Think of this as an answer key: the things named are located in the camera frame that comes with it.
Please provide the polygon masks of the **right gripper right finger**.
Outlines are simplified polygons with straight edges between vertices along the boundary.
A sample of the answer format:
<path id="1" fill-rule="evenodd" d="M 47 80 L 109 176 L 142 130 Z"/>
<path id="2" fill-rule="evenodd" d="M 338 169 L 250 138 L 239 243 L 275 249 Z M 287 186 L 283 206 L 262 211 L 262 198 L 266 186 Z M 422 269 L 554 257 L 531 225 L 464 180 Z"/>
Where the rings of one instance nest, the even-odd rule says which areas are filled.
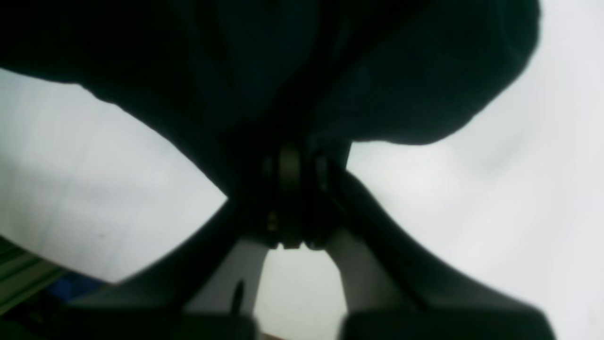
<path id="1" fill-rule="evenodd" d="M 341 340 L 553 340 L 530 304 L 454 269 L 384 211 L 360 181 L 321 162 L 321 191 L 339 225 L 325 248 L 348 314 Z"/>

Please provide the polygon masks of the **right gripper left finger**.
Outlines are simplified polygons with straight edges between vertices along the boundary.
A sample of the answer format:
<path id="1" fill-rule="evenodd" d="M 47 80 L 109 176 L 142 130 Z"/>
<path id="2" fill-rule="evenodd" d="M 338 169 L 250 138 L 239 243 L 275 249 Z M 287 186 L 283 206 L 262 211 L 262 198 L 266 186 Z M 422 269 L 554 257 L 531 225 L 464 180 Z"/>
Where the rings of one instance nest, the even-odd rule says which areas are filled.
<path id="1" fill-rule="evenodd" d="M 127 280 L 68 303 L 54 340 L 260 340 L 252 316 L 265 246 L 261 202 L 233 197 L 177 249 Z"/>

